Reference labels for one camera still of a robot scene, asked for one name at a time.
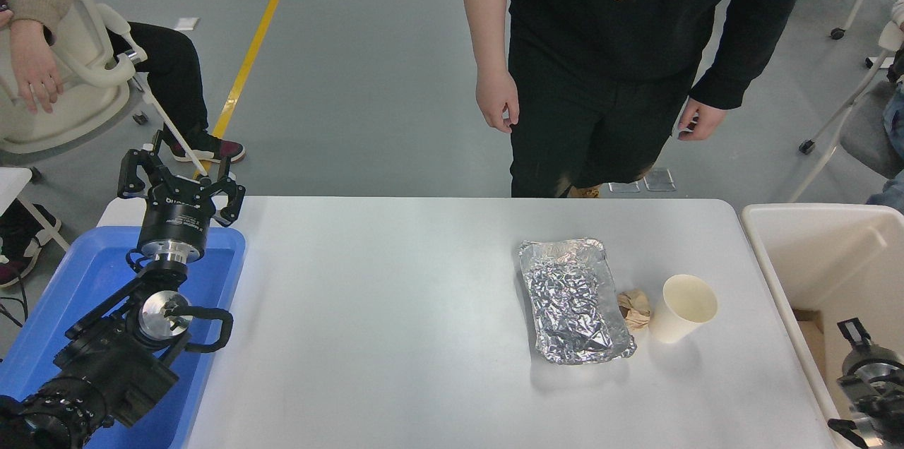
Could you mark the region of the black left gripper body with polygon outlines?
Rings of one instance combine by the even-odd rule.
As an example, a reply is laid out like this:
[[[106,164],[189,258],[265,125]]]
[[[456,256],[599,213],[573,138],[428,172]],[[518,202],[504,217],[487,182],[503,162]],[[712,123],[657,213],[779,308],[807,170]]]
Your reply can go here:
[[[206,246],[213,202],[201,195],[201,189],[203,185],[195,181],[152,185],[146,196],[139,246],[165,241]]]

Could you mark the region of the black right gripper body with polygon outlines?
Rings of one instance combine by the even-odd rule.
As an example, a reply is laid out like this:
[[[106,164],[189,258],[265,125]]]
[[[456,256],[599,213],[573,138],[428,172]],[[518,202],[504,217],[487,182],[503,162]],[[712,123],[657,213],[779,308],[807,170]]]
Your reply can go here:
[[[850,353],[843,360],[843,373],[892,373],[902,369],[898,353],[872,342],[850,344]]]

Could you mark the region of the person's hand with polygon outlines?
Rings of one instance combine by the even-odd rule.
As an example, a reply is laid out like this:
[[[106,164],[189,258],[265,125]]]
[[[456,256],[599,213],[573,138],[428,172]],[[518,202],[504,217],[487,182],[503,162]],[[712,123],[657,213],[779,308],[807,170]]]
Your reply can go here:
[[[11,65],[18,95],[29,112],[51,114],[64,84],[54,54],[45,37],[44,25],[32,19],[11,23]]]

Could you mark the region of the person's left hand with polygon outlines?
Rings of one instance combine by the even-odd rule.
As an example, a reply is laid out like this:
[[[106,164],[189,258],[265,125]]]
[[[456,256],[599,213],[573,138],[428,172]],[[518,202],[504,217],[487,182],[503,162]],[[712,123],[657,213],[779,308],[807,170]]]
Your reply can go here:
[[[727,110],[703,104],[689,97],[678,121],[678,139],[683,141],[707,140],[723,123]]]

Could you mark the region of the person's right hand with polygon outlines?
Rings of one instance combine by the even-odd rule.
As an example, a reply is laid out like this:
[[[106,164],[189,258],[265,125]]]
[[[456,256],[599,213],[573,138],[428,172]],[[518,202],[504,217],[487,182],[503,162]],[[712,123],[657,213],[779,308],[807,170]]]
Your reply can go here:
[[[504,67],[479,67],[477,106],[488,127],[501,133],[513,133],[520,116],[516,82]]]

